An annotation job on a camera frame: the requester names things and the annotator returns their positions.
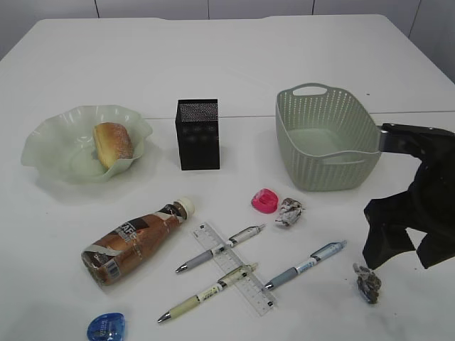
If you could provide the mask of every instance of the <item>black mesh container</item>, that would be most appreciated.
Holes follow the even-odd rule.
[[[180,99],[176,129],[182,171],[220,169],[217,99]]]

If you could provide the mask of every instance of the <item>crumpled paper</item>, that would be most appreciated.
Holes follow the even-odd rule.
[[[300,218],[303,211],[304,208],[300,202],[287,197],[279,207],[279,215],[275,222],[279,226],[289,227]]]
[[[353,264],[355,273],[358,275],[357,286],[362,294],[362,297],[369,303],[375,304],[378,302],[379,289],[381,280],[369,268]]]

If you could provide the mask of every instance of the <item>white table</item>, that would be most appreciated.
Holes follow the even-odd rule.
[[[455,85],[376,15],[40,21],[0,62],[0,103],[35,124],[83,104],[171,118],[185,98],[273,116],[278,91],[306,82],[347,89],[371,113],[455,111]]]
[[[88,323],[114,311],[126,316],[126,341],[453,340],[455,260],[424,270],[414,252],[391,259],[377,271],[383,287],[376,306],[360,298],[351,267],[363,262],[368,233],[363,208],[372,198],[407,188],[419,164],[412,157],[383,154],[355,190],[302,193],[280,160],[273,117],[222,118],[221,169],[186,172],[179,168],[173,120],[154,119],[147,152],[130,170],[104,184],[71,186],[41,179],[20,165],[23,135],[31,125],[25,118],[20,124],[10,117],[0,125],[0,340],[85,340]],[[374,119],[455,130],[453,113],[379,114]],[[263,187],[281,199],[304,202],[306,211],[295,226],[279,229],[272,223],[275,214],[251,208],[251,197]],[[182,195],[193,198],[195,216],[141,268],[100,290],[80,252],[122,222]],[[158,325],[162,313],[222,275],[213,262],[185,274],[173,272],[202,251],[190,231],[204,220],[225,236],[269,223],[236,248],[244,260],[259,262],[256,273],[264,281],[327,242],[347,239],[348,246],[274,291],[277,305],[262,318],[231,288]],[[411,236],[419,244],[422,235]]]

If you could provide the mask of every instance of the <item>white wall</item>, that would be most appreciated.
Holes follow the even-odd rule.
[[[314,14],[382,14],[408,36],[419,2],[420,0],[316,0]]]
[[[97,0],[100,18],[208,19],[207,0]]]
[[[208,0],[210,19],[309,15],[313,0]]]
[[[0,0],[0,59],[45,18],[96,18],[93,0]]]
[[[422,0],[410,39],[455,82],[455,0]]]

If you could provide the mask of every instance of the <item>basket handle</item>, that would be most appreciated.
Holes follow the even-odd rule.
[[[325,92],[323,94],[294,94],[294,91],[296,91],[298,89],[303,89],[305,87],[321,87],[323,89],[326,89],[327,91],[332,89],[328,85],[324,85],[321,83],[306,83],[306,84],[297,85],[296,87],[292,87],[291,89],[288,89],[287,92],[290,92],[292,94],[292,96],[295,96],[295,97],[325,96],[327,94],[327,92]]]
[[[335,158],[339,158],[340,156],[349,156],[349,155],[352,155],[352,156],[355,156],[358,158],[358,152],[357,151],[342,151],[340,153],[337,153],[337,154],[333,154],[333,155],[330,155],[330,156],[327,156],[327,157],[324,157],[321,159],[322,163],[326,166],[335,166],[335,165],[355,165],[355,164],[360,164],[360,163],[364,163],[365,162],[365,159],[362,159],[362,160],[356,160],[356,161],[344,161],[344,162],[340,162],[340,161],[335,161],[334,159]]]

